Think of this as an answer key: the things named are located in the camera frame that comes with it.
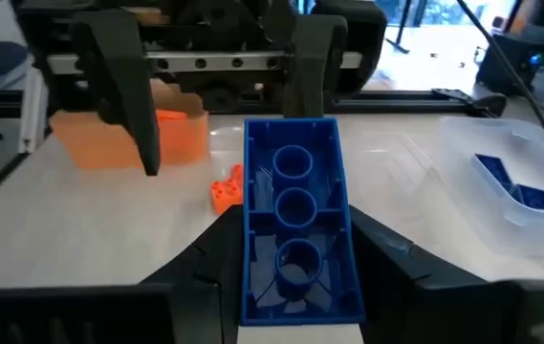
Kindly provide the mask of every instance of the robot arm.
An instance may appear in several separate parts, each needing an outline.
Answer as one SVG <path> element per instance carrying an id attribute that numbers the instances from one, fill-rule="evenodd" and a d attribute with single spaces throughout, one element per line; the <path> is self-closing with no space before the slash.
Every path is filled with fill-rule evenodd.
<path id="1" fill-rule="evenodd" d="M 386 19 L 373 2 L 287 0 L 12 1 L 52 100 L 125 127 L 148 175 L 160 164 L 149 79 L 180 84 L 206 110 L 231 112 L 261 84 L 285 117 L 320 117 L 375 71 Z M 141 8 L 159 13 L 142 20 Z"/>

